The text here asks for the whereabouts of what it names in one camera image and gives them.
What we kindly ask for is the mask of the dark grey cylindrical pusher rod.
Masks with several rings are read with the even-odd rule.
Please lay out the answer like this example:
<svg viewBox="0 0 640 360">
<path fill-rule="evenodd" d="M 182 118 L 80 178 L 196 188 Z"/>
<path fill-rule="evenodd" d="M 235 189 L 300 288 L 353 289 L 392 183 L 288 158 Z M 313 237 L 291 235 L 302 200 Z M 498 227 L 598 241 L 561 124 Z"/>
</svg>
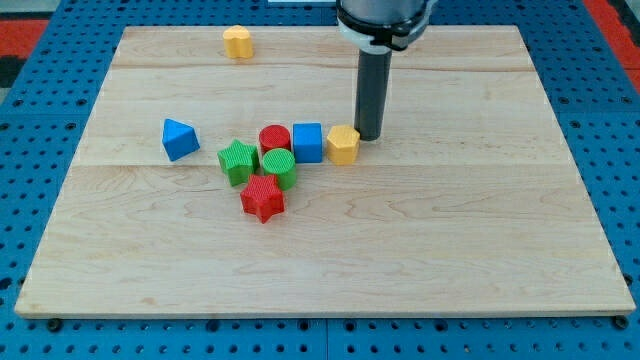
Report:
<svg viewBox="0 0 640 360">
<path fill-rule="evenodd" d="M 381 135 L 391 57 L 391 52 L 359 52 L 354 128 L 363 141 Z"/>
</svg>

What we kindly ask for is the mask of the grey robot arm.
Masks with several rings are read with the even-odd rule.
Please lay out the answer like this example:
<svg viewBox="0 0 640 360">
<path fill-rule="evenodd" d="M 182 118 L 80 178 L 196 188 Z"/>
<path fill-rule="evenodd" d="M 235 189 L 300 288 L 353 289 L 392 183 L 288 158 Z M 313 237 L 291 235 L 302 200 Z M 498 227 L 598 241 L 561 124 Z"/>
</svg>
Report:
<svg viewBox="0 0 640 360">
<path fill-rule="evenodd" d="M 392 55 L 424 33 L 431 0 L 337 0 L 342 36 L 359 49 L 354 128 L 363 141 L 381 136 Z"/>
</svg>

